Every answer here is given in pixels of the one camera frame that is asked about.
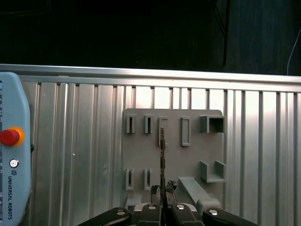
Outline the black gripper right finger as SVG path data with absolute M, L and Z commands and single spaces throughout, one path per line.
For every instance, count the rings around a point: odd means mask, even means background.
M 255 226 L 256 224 L 240 216 L 229 213 L 217 207 L 205 208 L 198 212 L 194 205 L 178 203 L 174 191 L 176 182 L 167 182 L 166 224 L 168 226 Z

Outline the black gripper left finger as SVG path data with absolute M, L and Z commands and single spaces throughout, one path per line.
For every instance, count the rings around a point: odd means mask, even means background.
M 160 226 L 161 203 L 160 186 L 152 186 L 151 200 L 154 203 L 139 203 L 133 210 L 115 207 L 99 214 L 83 223 L 81 226 Z

